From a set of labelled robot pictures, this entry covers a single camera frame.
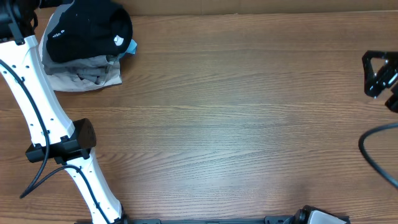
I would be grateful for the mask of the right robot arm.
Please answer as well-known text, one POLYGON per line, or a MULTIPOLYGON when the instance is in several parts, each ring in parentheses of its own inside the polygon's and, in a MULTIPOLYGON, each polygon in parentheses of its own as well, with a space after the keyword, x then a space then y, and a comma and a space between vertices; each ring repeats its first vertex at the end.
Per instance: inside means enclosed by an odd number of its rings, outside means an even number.
MULTIPOLYGON (((385 102, 385 106, 392 112, 397 112, 397 52, 368 50, 362 56, 364 70, 364 93, 377 98, 385 89, 390 89, 392 96, 385 102)), ((388 183, 397 188, 397 180, 372 159, 365 148, 365 140, 370 135, 394 129, 397 123, 385 124, 363 133, 358 140, 358 148, 365 161, 388 183)), ((349 223, 345 217, 332 215, 319 208, 304 206, 297 213, 286 219, 286 223, 299 224, 342 224, 349 223)))

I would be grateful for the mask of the black t-shirt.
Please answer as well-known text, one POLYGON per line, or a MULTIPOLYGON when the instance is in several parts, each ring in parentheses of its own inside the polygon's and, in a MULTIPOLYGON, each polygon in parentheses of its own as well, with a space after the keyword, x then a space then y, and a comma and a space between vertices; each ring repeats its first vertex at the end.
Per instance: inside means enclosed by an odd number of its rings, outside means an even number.
POLYGON ((110 0, 77 0, 47 34, 53 62, 124 53, 132 39, 132 22, 122 5, 110 0))

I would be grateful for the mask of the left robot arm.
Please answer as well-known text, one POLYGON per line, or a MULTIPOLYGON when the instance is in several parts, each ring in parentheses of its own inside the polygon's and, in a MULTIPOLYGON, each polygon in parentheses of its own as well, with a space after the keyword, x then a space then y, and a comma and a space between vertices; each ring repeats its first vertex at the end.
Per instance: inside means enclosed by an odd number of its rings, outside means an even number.
POLYGON ((128 223, 96 158, 96 135, 90 120, 72 121, 60 106, 44 71, 35 36, 37 8, 63 1, 1 1, 1 75, 29 127, 32 144, 26 156, 41 162, 24 198, 61 170, 73 179, 91 214, 92 223, 128 223))

